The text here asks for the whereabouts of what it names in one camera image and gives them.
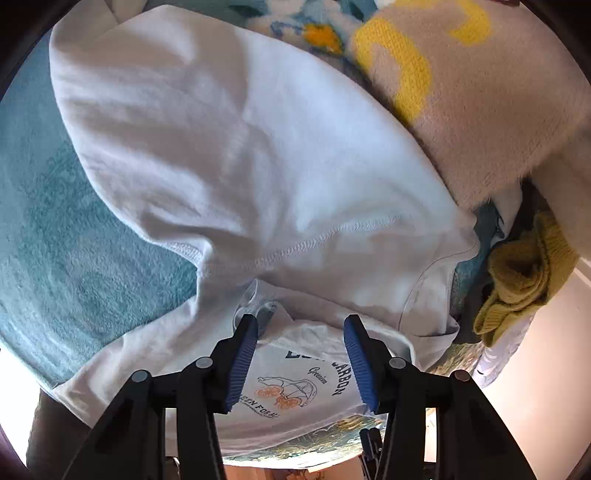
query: laundry pile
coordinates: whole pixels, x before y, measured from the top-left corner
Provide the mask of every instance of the laundry pile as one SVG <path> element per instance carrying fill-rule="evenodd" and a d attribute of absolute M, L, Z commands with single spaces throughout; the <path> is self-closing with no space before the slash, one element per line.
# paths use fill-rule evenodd
<path fill-rule="evenodd" d="M 28 192 L 12 210 L 48 215 L 26 251 L 20 224 L 4 239 L 2 342 L 93 425 L 136 369 L 178 371 L 252 313 L 220 447 L 286 468 L 350 447 L 343 429 L 301 455 L 310 432 L 383 420 L 355 388 L 350 313 L 421 369 L 472 369 L 486 347 L 497 372 L 488 349 L 513 352 L 591 252 L 591 87 L 554 34 L 490 0 L 163 3 L 82 0 L 44 44 L 67 133 L 24 190 L 7 160 Z M 23 271 L 49 273 L 25 277 L 42 303 L 11 294 Z"/>

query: car graphic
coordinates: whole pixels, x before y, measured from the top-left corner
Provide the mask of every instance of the car graphic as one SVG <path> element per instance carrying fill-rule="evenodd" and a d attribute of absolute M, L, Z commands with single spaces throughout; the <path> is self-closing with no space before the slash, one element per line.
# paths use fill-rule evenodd
<path fill-rule="evenodd" d="M 285 410 L 305 407 L 316 396 L 317 388 L 310 380 L 290 380 L 283 377 L 259 377 L 258 381 L 266 387 L 256 391 L 263 398 L 276 397 L 275 404 Z"/>

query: yellow pattern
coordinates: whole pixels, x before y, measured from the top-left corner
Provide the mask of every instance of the yellow pattern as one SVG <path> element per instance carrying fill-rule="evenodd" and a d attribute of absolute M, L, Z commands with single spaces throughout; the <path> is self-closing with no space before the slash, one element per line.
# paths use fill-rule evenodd
<path fill-rule="evenodd" d="M 486 11 L 473 0 L 457 0 L 467 20 L 449 34 L 466 46 L 475 45 L 490 36 L 491 19 Z"/>
<path fill-rule="evenodd" d="M 495 248 L 488 271 L 495 288 L 474 319 L 474 332 L 492 346 L 518 319 L 533 315 L 558 292 L 579 256 L 551 212 L 538 212 L 534 229 Z"/>
<path fill-rule="evenodd" d="M 343 54 L 343 44 L 330 25 L 304 25 L 302 37 L 314 47 L 322 48 L 335 55 Z"/>
<path fill-rule="evenodd" d="M 374 44 L 383 46 L 400 67 L 394 110 L 407 124 L 423 109 L 431 87 L 431 68 L 410 38 L 387 20 L 374 17 L 353 36 L 353 50 L 362 70 L 369 74 L 374 62 Z"/>

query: white t-shirt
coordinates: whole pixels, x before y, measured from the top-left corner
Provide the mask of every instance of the white t-shirt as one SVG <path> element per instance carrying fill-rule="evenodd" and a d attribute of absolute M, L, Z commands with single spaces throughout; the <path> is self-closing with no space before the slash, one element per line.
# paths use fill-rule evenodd
<path fill-rule="evenodd" d="M 50 62 L 95 190 L 199 272 L 195 297 L 56 388 L 86 423 L 134 370 L 165 374 L 209 354 L 253 291 L 247 306 L 264 298 L 275 311 L 240 403 L 216 420 L 226 455 L 365 412 L 345 378 L 349 313 L 420 368 L 451 344 L 450 282 L 478 251 L 475 219 L 413 137 L 346 76 L 179 8 L 119 24 L 103 0 L 82 0 L 54 27 Z"/>

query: clothing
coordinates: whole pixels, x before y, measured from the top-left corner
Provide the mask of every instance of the clothing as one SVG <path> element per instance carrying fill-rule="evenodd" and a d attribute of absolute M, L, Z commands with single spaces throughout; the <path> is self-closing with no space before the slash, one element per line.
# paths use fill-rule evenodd
<path fill-rule="evenodd" d="M 31 480 L 32 476 L 8 441 L 2 426 L 0 426 L 0 466 L 2 474 L 7 480 Z"/>
<path fill-rule="evenodd" d="M 474 332 L 492 346 L 516 320 L 533 314 L 559 291 L 579 256 L 550 212 L 539 212 L 534 230 L 492 251 L 495 288 L 474 321 Z"/>
<path fill-rule="evenodd" d="M 0 343 L 50 392 L 195 295 L 196 269 L 142 241 L 93 190 L 56 105 L 48 44 L 0 103 Z"/>
<path fill-rule="evenodd" d="M 148 0 L 146 10 L 172 4 L 289 43 L 366 86 L 345 55 L 352 33 L 376 10 L 374 0 Z"/>
<path fill-rule="evenodd" d="M 88 425 L 41 391 L 27 447 L 27 468 L 33 478 L 61 480 L 89 433 Z"/>
<path fill-rule="evenodd" d="M 497 343 L 483 350 L 472 374 L 474 382 L 480 388 L 488 387 L 497 379 L 523 342 L 533 319 L 533 316 L 525 316 L 516 320 L 509 325 Z"/>
<path fill-rule="evenodd" d="M 98 0 L 83 0 L 54 27 L 50 59 L 62 118 L 95 190 L 141 237 L 198 270 L 195 297 L 128 332 L 55 390 L 85 422 L 135 369 L 175 371 L 231 335 L 254 279 L 305 298 L 291 309 L 287 296 L 278 302 L 305 321 L 261 343 L 246 392 L 259 377 L 306 377 L 285 359 L 288 344 L 297 355 L 306 348 L 296 332 L 320 340 L 307 356 L 345 362 L 347 312 L 379 326 L 390 344 L 406 338 L 422 368 L 450 345 L 449 286 L 457 262 L 478 250 L 474 217 L 357 84 L 306 52 L 209 17 L 159 7 L 118 25 Z M 239 417 L 219 423 L 222 452 L 276 445 L 365 409 L 354 390 L 331 405 L 318 395 L 297 428 L 236 406 Z"/>
<path fill-rule="evenodd" d="M 591 116 L 531 178 L 579 255 L 591 259 Z"/>
<path fill-rule="evenodd" d="M 460 207 L 526 176 L 591 111 L 577 63 L 524 6 L 398 0 L 349 48 Z"/>
<path fill-rule="evenodd" d="M 450 315 L 453 316 L 460 330 L 454 338 L 454 343 L 477 343 L 480 337 L 474 334 L 472 326 L 474 318 L 486 298 L 482 298 L 482 288 L 492 279 L 486 274 L 486 259 L 491 248 L 506 239 L 515 223 L 521 209 L 521 185 L 515 183 L 493 196 L 492 200 L 480 205 L 474 210 L 476 225 L 474 231 L 480 242 L 477 256 L 458 263 L 453 274 L 452 296 L 450 301 Z M 533 212 L 528 220 L 533 220 Z"/>

